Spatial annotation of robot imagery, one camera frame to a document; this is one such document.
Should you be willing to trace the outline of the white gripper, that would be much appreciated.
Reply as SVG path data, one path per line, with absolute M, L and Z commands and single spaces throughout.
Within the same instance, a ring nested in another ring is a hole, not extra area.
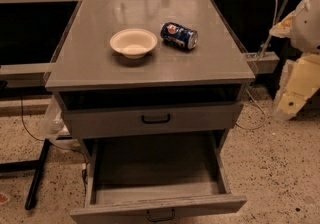
M 288 60 L 280 77 L 272 116 L 290 120 L 320 89 L 320 55 L 303 53 L 295 62 Z

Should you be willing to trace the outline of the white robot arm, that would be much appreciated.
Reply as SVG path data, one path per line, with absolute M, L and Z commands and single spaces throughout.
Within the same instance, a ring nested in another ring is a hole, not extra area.
M 302 0 L 269 34 L 289 38 L 302 52 L 292 64 L 287 82 L 280 86 L 274 110 L 275 118 L 290 120 L 320 89 L 320 0 Z

